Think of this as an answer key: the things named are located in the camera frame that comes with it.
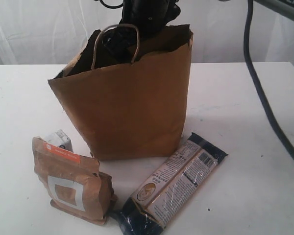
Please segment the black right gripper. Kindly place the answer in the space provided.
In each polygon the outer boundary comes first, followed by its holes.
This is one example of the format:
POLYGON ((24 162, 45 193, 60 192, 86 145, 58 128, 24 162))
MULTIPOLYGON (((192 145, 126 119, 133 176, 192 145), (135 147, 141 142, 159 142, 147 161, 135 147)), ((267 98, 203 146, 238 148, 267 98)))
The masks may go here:
MULTIPOLYGON (((122 8, 120 24, 132 24, 138 28, 140 39, 148 39, 175 20, 181 13, 176 0, 124 0, 109 9, 122 8)), ((137 43, 136 30, 131 27, 117 27, 105 33, 102 42, 116 59, 130 58, 127 49, 137 43)))

